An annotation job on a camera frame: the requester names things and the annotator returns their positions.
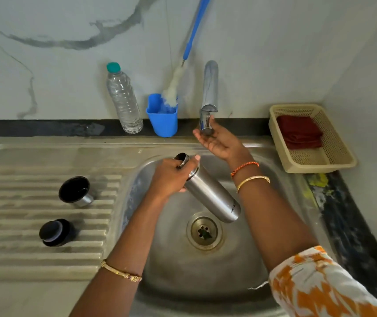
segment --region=chrome faucet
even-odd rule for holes
[[[218,64],[213,60],[205,65],[203,102],[200,107],[200,131],[206,135],[213,134],[209,124],[212,112],[218,112]]]

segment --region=hand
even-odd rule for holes
[[[226,128],[220,126],[213,116],[211,116],[210,125],[214,130],[212,136],[201,134],[199,129],[193,130],[194,136],[206,149],[218,158],[227,161],[231,169],[235,169],[245,162],[254,161],[249,150],[241,141]]]
[[[156,167],[147,195],[168,200],[176,192],[185,192],[184,184],[190,172],[199,164],[199,160],[200,156],[195,155],[181,169],[177,169],[181,160],[162,160],[162,163]]]

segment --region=red cloth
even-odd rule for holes
[[[322,147],[322,131],[311,117],[279,116],[276,121],[288,149]]]

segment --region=woman's left hand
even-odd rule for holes
[[[162,160],[162,163],[156,167],[148,194],[152,197],[160,197],[168,200],[172,194],[186,191],[184,184],[186,183],[190,172],[192,172],[199,164],[199,160],[200,156],[195,155],[193,158],[190,158],[181,169],[177,169],[181,164],[180,160]]]

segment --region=woman's right hand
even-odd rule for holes
[[[213,116],[211,116],[210,125],[214,130],[212,136],[203,135],[199,129],[193,130],[194,136],[206,149],[218,158],[227,161],[231,169],[236,169],[246,162],[254,161],[249,150],[241,141],[226,128],[220,126]]]

